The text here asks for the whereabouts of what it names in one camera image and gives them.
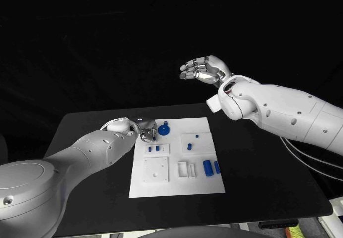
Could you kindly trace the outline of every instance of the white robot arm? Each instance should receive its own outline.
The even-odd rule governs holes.
[[[206,101],[212,112],[222,109],[232,120],[249,119],[272,134],[343,155],[341,108],[297,89],[233,75],[215,56],[193,59],[180,71],[180,79],[194,78],[218,87]]]
[[[75,144],[43,160],[0,166],[0,237],[52,237],[69,194],[82,180],[111,166],[131,150],[138,134],[151,142],[154,120],[109,121]]]

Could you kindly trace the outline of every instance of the black background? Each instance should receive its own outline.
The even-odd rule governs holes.
[[[59,1],[19,8],[0,17],[10,161],[43,157],[66,113],[205,102],[215,87],[179,79],[181,64],[205,55],[235,74],[343,107],[337,4]],[[341,184],[314,176],[327,197],[341,195]]]

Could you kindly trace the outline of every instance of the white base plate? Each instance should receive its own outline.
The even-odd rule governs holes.
[[[212,169],[215,172],[213,162],[216,161],[216,154],[206,154],[200,150],[193,148],[194,154],[184,155],[181,135],[207,133],[207,140],[203,142],[210,146],[210,150],[215,152],[215,146],[210,136],[207,118],[183,118],[183,119],[166,119],[156,120],[157,126],[163,125],[163,122],[169,122],[170,133],[166,136],[157,135],[157,140],[153,143],[145,143],[141,139],[137,139],[134,149],[134,163],[132,163],[132,175],[130,186],[130,198],[135,197],[156,197],[156,196],[176,196],[176,195],[193,195],[193,194],[212,194],[225,193],[223,182],[220,174],[206,176],[203,170],[203,160],[210,160]],[[147,145],[169,145],[169,182],[143,182],[145,178],[145,172],[143,169],[145,146]],[[194,178],[179,178],[179,165],[180,161],[187,162],[187,168],[190,164],[194,164]]]

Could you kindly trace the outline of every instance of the screw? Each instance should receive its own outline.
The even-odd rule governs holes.
[[[11,202],[13,202],[13,200],[11,200],[11,199],[10,199],[10,200],[7,200],[7,201],[4,202],[4,205],[9,205]]]

